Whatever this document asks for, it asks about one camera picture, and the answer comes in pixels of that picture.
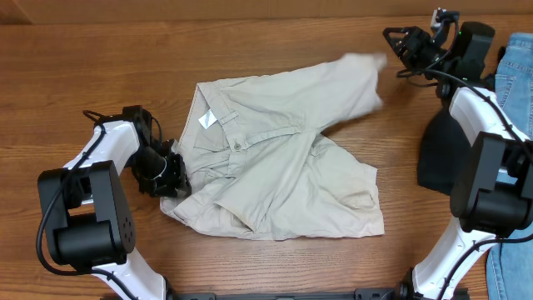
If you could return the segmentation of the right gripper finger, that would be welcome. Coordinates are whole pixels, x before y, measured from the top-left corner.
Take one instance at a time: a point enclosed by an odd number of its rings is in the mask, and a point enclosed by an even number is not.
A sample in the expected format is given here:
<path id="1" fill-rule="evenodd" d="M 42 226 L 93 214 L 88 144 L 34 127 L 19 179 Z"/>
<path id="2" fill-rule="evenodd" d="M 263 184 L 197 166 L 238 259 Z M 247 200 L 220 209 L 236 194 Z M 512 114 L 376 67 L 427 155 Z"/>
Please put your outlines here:
<path id="1" fill-rule="evenodd" d="M 392 33 L 399 33 L 399 34 L 409 34 L 412 33 L 415 30 L 418 30 L 418 27 L 386 27 L 383 30 L 383 34 L 392 34 Z"/>
<path id="2" fill-rule="evenodd" d="M 395 55 L 399 58 L 403 56 L 403 52 L 405 51 L 403 46 L 403 39 L 406 36 L 405 34 L 399 34 L 399 33 L 392 33 L 392 34 L 382 34 L 385 38 L 386 42 L 391 47 L 392 51 L 395 53 Z"/>

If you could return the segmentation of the beige shorts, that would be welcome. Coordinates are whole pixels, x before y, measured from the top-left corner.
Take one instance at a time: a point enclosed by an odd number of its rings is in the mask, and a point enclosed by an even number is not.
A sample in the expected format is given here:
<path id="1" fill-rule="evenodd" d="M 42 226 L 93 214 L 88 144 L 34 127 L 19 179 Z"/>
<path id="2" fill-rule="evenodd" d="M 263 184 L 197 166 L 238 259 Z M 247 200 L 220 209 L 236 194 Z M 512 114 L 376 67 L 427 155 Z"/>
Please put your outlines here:
<path id="1" fill-rule="evenodd" d="M 251 240 L 384 233 L 377 170 L 324 135 L 373 113 L 382 53 L 200 82 L 176 145 L 189 196 L 160 208 L 193 230 Z"/>

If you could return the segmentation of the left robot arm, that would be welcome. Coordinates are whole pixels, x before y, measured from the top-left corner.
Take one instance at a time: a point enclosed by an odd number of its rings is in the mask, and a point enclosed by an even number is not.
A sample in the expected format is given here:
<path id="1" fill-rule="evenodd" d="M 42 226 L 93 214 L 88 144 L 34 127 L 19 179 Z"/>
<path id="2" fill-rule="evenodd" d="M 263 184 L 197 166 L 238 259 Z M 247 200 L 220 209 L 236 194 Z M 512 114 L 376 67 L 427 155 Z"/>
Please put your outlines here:
<path id="1" fill-rule="evenodd" d="M 176 299 L 167 278 L 136 248 L 120 175 L 131 169 L 140 193 L 152 198 L 188 197 L 192 188 L 177 141 L 163 140 L 160 123 L 141 106 L 116 115 L 83 114 L 94 123 L 88 144 L 72 161 L 37 179 L 39 262 L 59 276 L 99 278 L 121 299 Z"/>

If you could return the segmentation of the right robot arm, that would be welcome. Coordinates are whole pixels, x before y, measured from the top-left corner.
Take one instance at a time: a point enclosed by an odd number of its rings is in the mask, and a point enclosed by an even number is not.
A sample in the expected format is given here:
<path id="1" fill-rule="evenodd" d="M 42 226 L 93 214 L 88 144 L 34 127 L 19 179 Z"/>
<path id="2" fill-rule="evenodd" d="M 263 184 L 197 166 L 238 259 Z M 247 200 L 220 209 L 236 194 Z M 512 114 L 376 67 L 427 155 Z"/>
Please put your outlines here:
<path id="1" fill-rule="evenodd" d="M 436 80 L 437 96 L 471 145 L 471 157 L 451 189 L 452 218 L 426 258 L 395 289 L 377 289 L 380 299 L 467 299 L 459 281 L 498 243 L 532 222 L 532 142 L 512 126 L 496 95 L 481 79 L 495 35 L 481 22 L 459 24 L 445 14 L 419 27 L 382 32 L 404 69 L 399 78 Z"/>

